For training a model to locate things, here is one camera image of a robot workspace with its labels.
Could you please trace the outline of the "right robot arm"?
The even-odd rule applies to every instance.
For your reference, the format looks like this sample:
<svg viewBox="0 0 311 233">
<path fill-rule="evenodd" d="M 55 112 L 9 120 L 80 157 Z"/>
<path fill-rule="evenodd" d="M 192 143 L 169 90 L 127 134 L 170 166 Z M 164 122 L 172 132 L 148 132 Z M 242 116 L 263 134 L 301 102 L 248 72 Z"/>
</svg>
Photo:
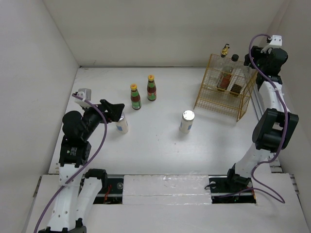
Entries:
<svg viewBox="0 0 311 233">
<path fill-rule="evenodd" d="M 256 85 L 265 111 L 253 131 L 250 149 L 227 173 L 225 186 L 230 191 L 245 190 L 253 180 L 255 169 L 268 163 L 269 154 L 274 154 L 275 160 L 287 147 L 298 124 L 298 115 L 290 112 L 282 93 L 279 72 L 287 59 L 287 52 L 281 48 L 258 46 L 250 48 L 245 57 L 244 65 L 258 72 Z"/>
</svg>

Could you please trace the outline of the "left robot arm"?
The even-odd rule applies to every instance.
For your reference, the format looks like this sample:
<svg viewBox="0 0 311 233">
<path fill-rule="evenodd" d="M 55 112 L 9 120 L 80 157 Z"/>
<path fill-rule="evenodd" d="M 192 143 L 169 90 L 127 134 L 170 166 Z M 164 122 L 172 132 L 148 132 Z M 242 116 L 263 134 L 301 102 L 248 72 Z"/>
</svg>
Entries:
<svg viewBox="0 0 311 233">
<path fill-rule="evenodd" d="M 125 105 L 101 100 L 99 104 L 73 94 L 84 110 L 67 112 L 63 118 L 64 133 L 59 157 L 59 189 L 41 214 L 34 232 L 85 233 L 86 218 L 101 192 L 108 188 L 104 169 L 86 167 L 95 158 L 90 156 L 88 139 L 99 124 L 119 121 Z"/>
</svg>

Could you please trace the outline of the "clear glass pourer bottle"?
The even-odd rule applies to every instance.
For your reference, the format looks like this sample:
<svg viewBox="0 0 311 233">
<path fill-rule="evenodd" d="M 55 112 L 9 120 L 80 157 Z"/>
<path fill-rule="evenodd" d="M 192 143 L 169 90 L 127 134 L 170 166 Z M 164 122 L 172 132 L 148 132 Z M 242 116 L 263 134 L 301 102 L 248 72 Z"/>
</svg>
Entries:
<svg viewBox="0 0 311 233">
<path fill-rule="evenodd" d="M 220 52 L 220 57 L 215 62 L 214 68 L 219 71 L 219 75 L 220 75 L 223 67 L 228 65 L 227 60 L 226 60 L 226 56 L 228 54 L 229 48 L 230 48 L 229 44 L 226 43 Z"/>
</svg>

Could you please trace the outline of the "black cap red label bottle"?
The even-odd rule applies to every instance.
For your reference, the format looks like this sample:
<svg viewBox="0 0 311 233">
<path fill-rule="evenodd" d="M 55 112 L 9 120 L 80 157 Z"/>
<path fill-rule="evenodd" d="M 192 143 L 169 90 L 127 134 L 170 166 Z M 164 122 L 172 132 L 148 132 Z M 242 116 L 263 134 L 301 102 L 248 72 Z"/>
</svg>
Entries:
<svg viewBox="0 0 311 233">
<path fill-rule="evenodd" d="M 230 84 L 233 69 L 234 68 L 232 66 L 223 67 L 223 69 L 219 75 L 217 85 L 216 85 L 218 91 L 223 92 L 223 91 L 227 90 L 227 88 Z"/>
</svg>

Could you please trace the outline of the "green label sauce bottle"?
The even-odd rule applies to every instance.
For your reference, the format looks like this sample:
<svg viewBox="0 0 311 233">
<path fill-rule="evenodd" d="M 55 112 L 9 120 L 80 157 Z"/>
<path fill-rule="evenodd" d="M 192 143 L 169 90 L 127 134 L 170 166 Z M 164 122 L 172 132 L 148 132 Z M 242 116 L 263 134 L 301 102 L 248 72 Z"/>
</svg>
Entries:
<svg viewBox="0 0 311 233">
<path fill-rule="evenodd" d="M 141 108 L 140 95 L 138 92 L 138 87 L 135 83 L 130 85 L 131 89 L 131 104 L 134 110 L 139 110 Z"/>
<path fill-rule="evenodd" d="M 147 98 L 149 101 L 155 101 L 156 100 L 156 84 L 155 84 L 154 75 L 148 76 Z"/>
</svg>

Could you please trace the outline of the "glass bottle with dark sauce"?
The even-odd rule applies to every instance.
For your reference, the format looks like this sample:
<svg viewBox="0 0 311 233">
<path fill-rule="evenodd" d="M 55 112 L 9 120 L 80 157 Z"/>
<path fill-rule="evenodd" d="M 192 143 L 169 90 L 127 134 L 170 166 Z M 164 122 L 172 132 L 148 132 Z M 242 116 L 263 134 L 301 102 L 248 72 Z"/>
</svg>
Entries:
<svg viewBox="0 0 311 233">
<path fill-rule="evenodd" d="M 238 61 L 239 55 L 233 54 L 231 57 L 231 62 L 229 63 L 231 67 L 231 89 L 230 94 L 234 97 L 238 97 L 245 85 L 245 76 L 244 76 L 244 66 L 241 62 Z"/>
</svg>

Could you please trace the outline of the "white silver-lid jar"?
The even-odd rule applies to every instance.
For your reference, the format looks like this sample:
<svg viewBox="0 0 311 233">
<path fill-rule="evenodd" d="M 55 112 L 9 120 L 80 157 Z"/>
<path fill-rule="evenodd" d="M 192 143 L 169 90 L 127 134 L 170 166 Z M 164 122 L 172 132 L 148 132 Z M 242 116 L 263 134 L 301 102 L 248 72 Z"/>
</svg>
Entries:
<svg viewBox="0 0 311 233">
<path fill-rule="evenodd" d="M 179 130 L 182 133 L 189 133 L 195 119 L 195 113 L 192 110 L 185 110 L 182 114 Z"/>
<path fill-rule="evenodd" d="M 116 122 L 116 127 L 120 133 L 122 134 L 128 133 L 128 123 L 124 112 L 122 112 L 119 121 Z"/>
</svg>

